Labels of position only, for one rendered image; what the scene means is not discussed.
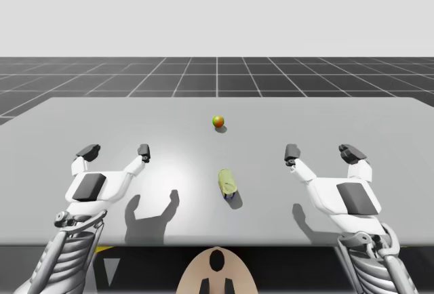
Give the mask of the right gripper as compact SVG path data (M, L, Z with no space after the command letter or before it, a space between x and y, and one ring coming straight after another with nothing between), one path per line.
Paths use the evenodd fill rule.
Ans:
M301 150L296 144L285 147L285 165L301 182L307 183L314 206L343 233L382 236L383 227L377 219L382 207L368 183L372 182L372 167L367 156L350 144L341 144L338 149L348 165L348 178L317 177L300 159Z

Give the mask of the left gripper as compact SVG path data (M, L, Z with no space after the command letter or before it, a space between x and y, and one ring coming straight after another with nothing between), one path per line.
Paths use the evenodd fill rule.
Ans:
M71 164L75 176L65 194L69 202L67 212L100 212L116 203L125 195L131 175L137 177L150 162L148 144L141 144L137 157L123 171L86 172L88 163L98 157L99 144L91 144L79 151Z

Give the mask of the green and blue rectangular can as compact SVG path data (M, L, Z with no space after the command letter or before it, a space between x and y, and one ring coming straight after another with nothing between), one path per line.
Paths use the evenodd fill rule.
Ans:
M234 197L237 192L237 185L230 169L222 169L218 172L218 184L225 199Z

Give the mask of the tan robot part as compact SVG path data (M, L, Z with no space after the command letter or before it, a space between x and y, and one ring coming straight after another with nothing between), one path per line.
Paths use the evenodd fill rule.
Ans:
M176 294L258 294L248 267L236 254L212 247L186 267Z

